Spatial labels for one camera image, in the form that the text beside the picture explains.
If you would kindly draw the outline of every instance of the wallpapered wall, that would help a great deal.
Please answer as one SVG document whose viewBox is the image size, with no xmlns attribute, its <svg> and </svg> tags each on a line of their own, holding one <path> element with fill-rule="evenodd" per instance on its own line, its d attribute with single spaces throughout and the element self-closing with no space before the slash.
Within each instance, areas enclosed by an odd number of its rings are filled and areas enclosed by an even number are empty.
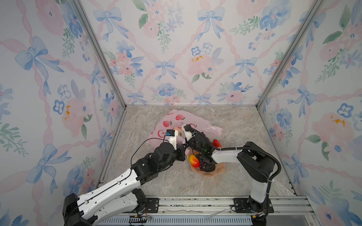
<svg viewBox="0 0 362 226">
<path fill-rule="evenodd" d="M 59 225 L 121 108 L 69 2 L 2 1 L 0 17 L 0 225 Z"/>
<path fill-rule="evenodd" d="M 362 225 L 361 22 L 361 0 L 327 0 L 260 108 L 323 226 Z"/>
<path fill-rule="evenodd" d="M 313 0 L 81 2 L 126 103 L 250 105 Z"/>
</svg>

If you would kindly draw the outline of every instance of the fruit bowl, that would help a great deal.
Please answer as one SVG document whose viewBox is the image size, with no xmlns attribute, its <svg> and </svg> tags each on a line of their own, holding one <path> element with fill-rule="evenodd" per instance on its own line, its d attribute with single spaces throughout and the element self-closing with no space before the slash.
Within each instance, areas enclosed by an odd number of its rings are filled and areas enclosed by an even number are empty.
<svg viewBox="0 0 362 226">
<path fill-rule="evenodd" d="M 187 161 L 188 161 L 189 156 L 190 156 L 191 154 L 192 154 L 192 151 L 189 149 L 189 153 L 186 155 L 186 160 L 187 160 Z M 200 174 L 200 175 L 203 175 L 203 176 L 205 176 L 205 177 L 207 177 L 207 178 L 213 177 L 213 176 L 215 176 L 215 175 L 217 175 L 217 174 L 221 174 L 222 172 L 225 171 L 225 162 L 216 164 L 216 165 L 215 165 L 215 170 L 212 171 L 212 172 L 201 171 L 200 168 L 195 168 L 195 167 L 193 167 L 190 162 L 189 162 L 189 164 L 190 164 L 191 169 L 192 169 L 194 172 L 196 172 L 196 173 L 198 173 L 198 174 Z"/>
</svg>

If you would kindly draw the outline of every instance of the black mounting plate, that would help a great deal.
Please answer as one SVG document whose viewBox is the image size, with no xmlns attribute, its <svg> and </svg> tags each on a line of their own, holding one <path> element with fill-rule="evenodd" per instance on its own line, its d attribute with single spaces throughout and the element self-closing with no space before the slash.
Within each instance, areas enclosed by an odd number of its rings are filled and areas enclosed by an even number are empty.
<svg viewBox="0 0 362 226">
<path fill-rule="evenodd" d="M 253 213 L 250 209 L 249 209 L 249 204 L 248 204 L 248 199 L 249 198 L 234 198 L 234 207 L 235 207 L 235 211 L 237 213 Z M 271 205 L 271 201 L 269 199 L 269 213 L 274 213 L 274 208 L 273 205 Z"/>
<path fill-rule="evenodd" d="M 147 210 L 146 213 L 157 213 L 159 207 L 159 198 L 147 198 Z"/>
</svg>

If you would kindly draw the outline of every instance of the gray marble surface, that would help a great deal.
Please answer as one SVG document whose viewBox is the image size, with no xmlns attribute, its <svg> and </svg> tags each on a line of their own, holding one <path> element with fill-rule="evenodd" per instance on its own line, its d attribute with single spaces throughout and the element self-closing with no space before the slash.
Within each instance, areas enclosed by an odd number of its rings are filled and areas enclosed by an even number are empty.
<svg viewBox="0 0 362 226">
<path fill-rule="evenodd" d="M 241 146 L 252 141 L 278 158 L 255 107 L 132 106 L 127 109 L 105 182 L 111 181 L 130 167 L 130 159 L 135 150 L 172 109 L 188 111 L 209 120 L 213 126 L 221 127 L 222 135 L 209 139 L 216 138 L 223 146 Z M 136 162 L 153 151 L 154 149 L 145 143 L 132 160 Z M 271 196 L 294 195 L 283 169 L 274 180 Z M 157 178 L 142 185 L 141 189 L 146 195 L 247 196 L 251 187 L 252 179 L 240 163 L 226 163 L 223 173 L 207 178 L 193 172 L 186 160 L 175 162 L 171 169 L 161 172 Z"/>
</svg>

